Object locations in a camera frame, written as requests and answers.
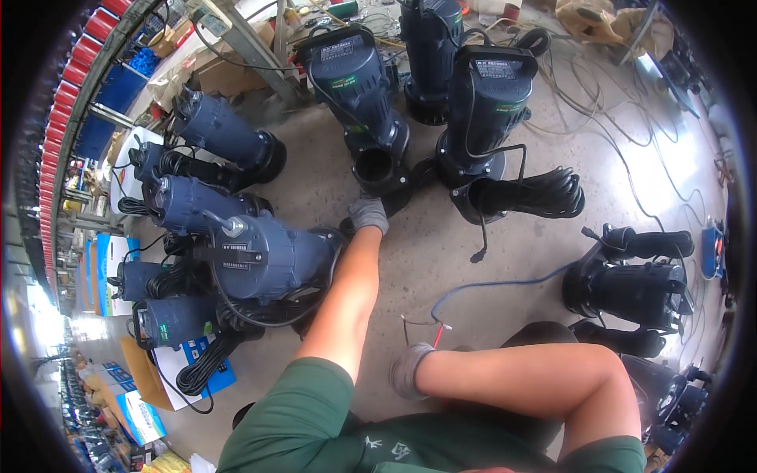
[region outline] warehouse floor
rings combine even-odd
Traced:
[[[591,46],[584,49],[590,57],[596,51],[602,49]],[[570,60],[575,52],[573,46],[555,41],[556,78],[568,94],[588,104],[586,92],[571,72]],[[636,93],[630,64],[615,69],[606,60],[601,62],[604,70],[614,71],[615,81]],[[596,71],[600,79],[605,109],[620,104],[612,112],[616,123],[632,138],[642,144],[647,142],[648,126],[638,109],[632,104],[621,104],[628,100],[628,96],[596,64],[588,68]],[[678,131],[678,142],[673,143],[655,127],[671,178],[683,196],[688,196],[695,188],[702,192],[706,212],[702,211],[698,196],[695,195],[690,203],[703,222],[707,216],[722,219],[725,194],[718,184],[712,162],[717,142],[709,123],[706,119],[697,120],[692,114],[681,112],[670,95],[655,92],[653,78],[646,76],[643,67],[640,71],[649,90],[644,102],[650,107],[651,116],[672,138],[675,138],[675,130]],[[402,110],[402,98],[396,106]],[[534,93],[528,106],[533,111],[533,124],[555,132],[580,127],[587,119],[557,98],[541,76],[534,80]],[[690,229],[698,245],[702,226],[690,210],[681,206],[682,201],[665,177],[654,146],[642,148],[632,144],[606,118],[598,120],[608,126],[618,141],[646,211],[659,215],[667,231]],[[301,228],[336,226],[346,216],[347,207],[358,198],[360,190],[350,174],[350,157],[342,141],[342,128],[332,113],[323,106],[313,106],[291,114],[284,123],[269,129],[286,144],[288,163],[274,182],[251,190],[270,199],[277,217],[290,225]],[[413,164],[431,155],[443,128],[410,121],[410,129],[407,159]],[[581,234],[583,226],[598,233],[605,222],[614,226],[633,226],[637,232],[658,230],[654,220],[645,217],[634,202],[623,163],[595,123],[566,135],[520,126],[507,142],[523,142],[528,146],[526,176],[545,173],[556,166],[572,166],[581,176],[586,193],[584,212],[575,219],[558,220],[511,213],[488,227],[489,250],[479,264],[471,264],[469,258],[481,248],[481,229],[468,224],[458,214],[447,191],[440,185],[422,191],[407,209],[393,217],[391,229],[382,243],[381,289],[352,403],[353,411],[360,418],[376,421],[428,408],[424,403],[402,400],[394,395],[387,383],[388,365],[405,346],[400,315],[415,321],[428,321],[434,303],[450,289],[465,283],[532,279],[546,275],[578,259],[593,245],[592,240]],[[509,159],[506,179],[514,179],[520,155],[511,154]],[[133,223],[130,234],[147,244],[162,231],[143,218]],[[160,260],[163,255],[159,246],[145,252],[143,259]],[[698,259],[698,255],[699,250],[694,257]],[[704,282],[697,263],[692,258],[687,261],[690,279],[695,279],[690,287],[698,302],[704,300],[701,304],[704,310],[695,311],[694,317],[687,321],[687,333],[693,331],[693,338],[682,355],[678,335],[667,337],[668,345],[659,359],[668,359],[673,368],[692,361],[699,364],[702,358],[705,367],[714,363],[723,312],[719,280]],[[439,347],[450,349],[468,344],[479,349],[493,348],[529,322],[554,320],[566,325],[576,322],[578,316],[562,305],[561,281],[562,276],[557,276],[539,285],[472,288],[456,294],[439,312],[444,322],[453,328],[444,331]],[[96,362],[115,360],[123,365],[117,339],[127,335],[128,318],[75,320],[74,334],[82,352]],[[607,316],[606,322],[610,327],[635,328],[634,324],[612,316]],[[436,328],[410,326],[408,332],[411,343],[431,342]],[[262,340],[243,344],[231,355],[237,382],[214,396],[216,405],[210,415],[198,415],[189,409],[160,411],[172,448],[185,458],[199,453],[211,462],[217,462],[231,431],[234,414],[266,393],[299,344],[297,335],[290,328],[269,330]]]

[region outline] green shirt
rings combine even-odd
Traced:
[[[529,473],[641,473],[646,464],[637,438],[611,437],[555,465],[501,426],[451,412],[405,415],[343,431],[353,391],[352,379],[335,363],[320,358],[290,363],[226,441],[218,473],[432,473],[494,466]]]

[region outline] electrical box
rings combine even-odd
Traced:
[[[190,18],[194,18],[198,11],[202,13],[199,20],[200,24],[205,26],[214,36],[220,38],[232,28],[232,21],[213,2],[186,0],[185,5]]]

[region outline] red wire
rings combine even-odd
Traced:
[[[436,340],[434,340],[434,348],[436,348],[436,346],[439,344],[442,330],[444,330],[444,325],[439,325],[439,330],[436,332]]]

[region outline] work glove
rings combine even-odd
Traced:
[[[364,226],[375,226],[382,235],[389,231],[389,220],[386,218],[384,204],[378,197],[364,195],[350,205],[350,218],[355,232]]]
[[[416,388],[416,371],[421,361],[432,351],[435,348],[427,343],[412,344],[389,366],[389,385],[403,399],[416,401],[428,397]]]

